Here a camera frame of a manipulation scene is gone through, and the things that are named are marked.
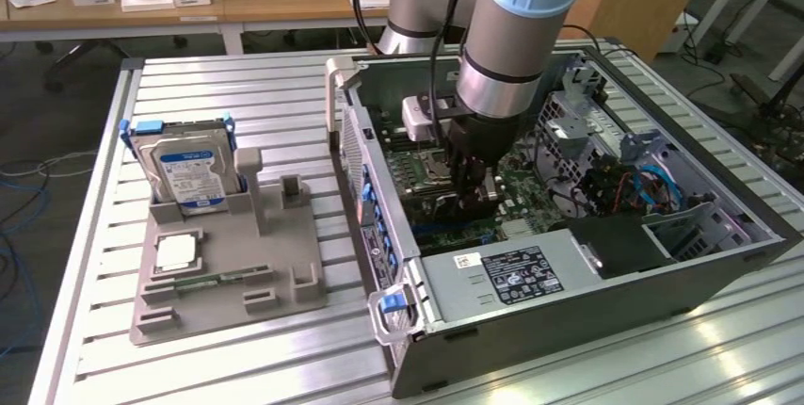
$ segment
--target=slotted metal table surface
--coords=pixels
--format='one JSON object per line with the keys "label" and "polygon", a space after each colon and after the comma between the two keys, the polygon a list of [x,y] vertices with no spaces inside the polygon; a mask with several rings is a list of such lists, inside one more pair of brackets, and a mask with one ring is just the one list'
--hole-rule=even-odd
{"label": "slotted metal table surface", "polygon": [[[799,402],[799,245],[687,315],[430,395],[401,401],[389,397],[323,142],[323,61],[359,52],[153,59],[119,73],[30,403]],[[637,59],[627,54],[609,58],[794,229],[804,231],[801,196]],[[607,91],[609,106],[630,129],[649,129],[650,120],[629,100],[614,89]],[[135,348],[127,327],[149,187],[118,142],[117,123],[121,117],[134,122],[191,121],[223,112],[237,121],[238,145],[262,151],[261,182],[293,172],[310,186],[329,304],[306,314]]]}

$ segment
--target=blue hard drive label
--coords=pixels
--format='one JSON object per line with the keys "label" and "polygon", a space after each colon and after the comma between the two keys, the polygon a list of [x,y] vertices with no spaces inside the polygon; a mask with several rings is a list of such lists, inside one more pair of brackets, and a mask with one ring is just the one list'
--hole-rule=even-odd
{"label": "blue hard drive label", "polygon": [[211,151],[159,156],[163,177],[173,191],[173,198],[182,207],[202,209],[223,201],[221,178],[211,171],[214,160]]}
{"label": "blue hard drive label", "polygon": [[499,301],[514,304],[563,290],[538,247],[482,258]]}

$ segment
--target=wooden table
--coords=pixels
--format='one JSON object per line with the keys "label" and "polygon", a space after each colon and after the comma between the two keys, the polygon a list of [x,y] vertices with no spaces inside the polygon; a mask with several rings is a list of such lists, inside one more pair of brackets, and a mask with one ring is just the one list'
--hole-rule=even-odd
{"label": "wooden table", "polygon": [[[354,26],[349,0],[211,0],[211,5],[122,12],[113,5],[75,7],[71,0],[33,8],[0,5],[0,41],[53,41],[218,33],[226,53],[242,54],[246,31]],[[383,24],[383,10],[365,11]]]}

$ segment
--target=white sticker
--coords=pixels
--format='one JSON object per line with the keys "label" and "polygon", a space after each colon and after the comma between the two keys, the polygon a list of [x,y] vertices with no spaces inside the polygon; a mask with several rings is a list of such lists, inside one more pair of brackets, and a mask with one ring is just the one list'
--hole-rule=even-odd
{"label": "white sticker", "polygon": [[182,207],[209,207],[223,201],[221,178],[211,172],[214,165],[211,151],[165,154],[159,160],[166,182],[173,190],[173,198]]}
{"label": "white sticker", "polygon": [[454,265],[457,266],[457,268],[477,267],[481,264],[478,252],[469,252],[466,254],[458,254],[457,256],[453,257],[453,259],[454,259]]}
{"label": "white sticker", "polygon": [[37,7],[45,3],[51,3],[54,0],[9,0],[14,8]]}
{"label": "white sticker", "polygon": [[217,16],[183,16],[178,20],[181,22],[213,22],[217,21]]}

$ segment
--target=hard drive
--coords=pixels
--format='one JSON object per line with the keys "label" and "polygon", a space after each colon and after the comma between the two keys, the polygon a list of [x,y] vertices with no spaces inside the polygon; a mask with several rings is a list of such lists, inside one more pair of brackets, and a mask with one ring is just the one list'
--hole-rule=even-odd
{"label": "hard drive", "polygon": [[233,119],[119,122],[119,137],[139,161],[155,203],[183,215],[227,210],[226,195],[243,187],[233,164]]}

